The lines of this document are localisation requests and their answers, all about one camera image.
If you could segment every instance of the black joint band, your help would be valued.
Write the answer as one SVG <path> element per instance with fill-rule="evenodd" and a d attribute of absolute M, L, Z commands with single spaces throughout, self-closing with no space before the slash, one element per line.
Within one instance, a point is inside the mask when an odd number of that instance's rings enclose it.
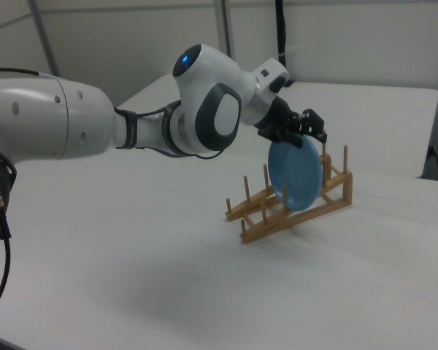
<path fill-rule="evenodd" d="M 132 149 L 137 144 L 138 139 L 138 115 L 133 111 L 116 111 L 123 115 L 126 121 L 126 140 L 122 147 L 118 149 Z"/>

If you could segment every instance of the blue plate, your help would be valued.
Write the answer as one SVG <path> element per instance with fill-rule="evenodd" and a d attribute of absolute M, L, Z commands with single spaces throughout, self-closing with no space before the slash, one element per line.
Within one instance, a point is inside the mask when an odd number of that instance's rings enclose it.
<path fill-rule="evenodd" d="M 320 155 L 308 136 L 301 137 L 301 148 L 287 142 L 272 142 L 268 155 L 272 188 L 282 203 L 285 183 L 287 207 L 294 211 L 305 210 L 315 202 L 323 181 Z"/>

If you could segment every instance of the black cable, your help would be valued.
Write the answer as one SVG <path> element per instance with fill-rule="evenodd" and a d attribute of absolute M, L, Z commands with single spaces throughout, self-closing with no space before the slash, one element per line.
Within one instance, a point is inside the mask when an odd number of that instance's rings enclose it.
<path fill-rule="evenodd" d="M 9 229 L 7 224 L 7 218 L 4 216 L 4 210 L 1 208 L 0 211 L 0 230 L 3 230 L 3 241 L 5 244 L 5 269 L 3 271 L 3 276 L 1 278 L 0 283 L 0 299 L 3 295 L 3 291 L 5 290 L 5 286 L 7 285 L 8 275 L 9 275 L 9 266 L 11 263 L 11 251 L 9 248 Z"/>
<path fill-rule="evenodd" d="M 138 118 L 140 118 L 140 117 L 147 117 L 147 116 L 149 116 L 149 115 L 154 115 L 154 114 L 162 113 L 162 112 L 164 112 L 165 110 L 166 110 L 166 107 L 162 107 L 162 108 L 157 109 L 157 110 L 152 111 L 152 112 L 147 112 L 147 113 L 137 113 L 137 117 L 138 117 Z M 125 116 L 125 110 L 123 110 L 123 109 L 118 109 L 118 108 L 115 108 L 115 107 L 114 107 L 114 111 L 115 111 L 116 113 L 120 114 L 120 115 Z"/>
<path fill-rule="evenodd" d="M 0 68 L 0 71 L 8 71 L 12 73 L 23 73 L 23 74 L 32 74 L 39 76 L 38 71 L 30 71 L 29 69 L 19 69 L 19 68 Z"/>
<path fill-rule="evenodd" d="M 285 18 L 283 0 L 276 0 L 277 53 L 279 62 L 285 66 Z"/>
<path fill-rule="evenodd" d="M 157 153 L 161 153 L 162 155 L 165 155 L 166 157 L 169 157 L 169 158 L 181 158 L 178 155 L 173 155 L 171 153 L 163 151 L 162 149 L 152 148 L 152 147 L 137 147 L 137 149 L 145 149 L 145 148 L 152 149 L 153 151 L 156 151 Z"/>
<path fill-rule="evenodd" d="M 202 155 L 196 155 L 197 158 L 199 159 L 204 159 L 204 160 L 209 160 L 209 159 L 214 159 L 216 157 L 219 157 L 219 155 L 224 152 L 224 150 L 219 151 L 218 153 L 216 153 L 215 155 L 212 155 L 211 157 L 203 157 Z"/>

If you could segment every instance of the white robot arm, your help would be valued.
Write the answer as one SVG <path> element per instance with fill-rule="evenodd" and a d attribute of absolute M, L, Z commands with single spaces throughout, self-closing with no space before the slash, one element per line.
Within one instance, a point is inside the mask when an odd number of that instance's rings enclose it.
<path fill-rule="evenodd" d="M 299 134 L 326 142 L 319 116 L 292 112 L 277 97 L 289 73 L 274 59 L 247 72 L 223 53 L 195 45 L 174 66 L 180 100 L 145 114 L 114 109 L 97 87 L 39 75 L 44 77 L 0 79 L 2 168 L 30 159 L 87 157 L 110 147 L 151 148 L 171 157 L 220 152 L 240 122 L 297 147 Z M 12 181 L 4 176 L 6 205 Z"/>

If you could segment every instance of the white table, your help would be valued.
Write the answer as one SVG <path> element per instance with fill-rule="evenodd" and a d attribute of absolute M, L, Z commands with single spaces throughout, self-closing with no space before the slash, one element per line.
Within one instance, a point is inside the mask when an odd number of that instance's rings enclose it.
<path fill-rule="evenodd" d="M 438 182 L 354 173 L 353 205 L 253 244 L 226 197 L 265 160 L 112 150 L 18 168 L 0 337 L 25 349 L 438 349 Z M 0 242 L 0 278 L 4 263 Z"/>

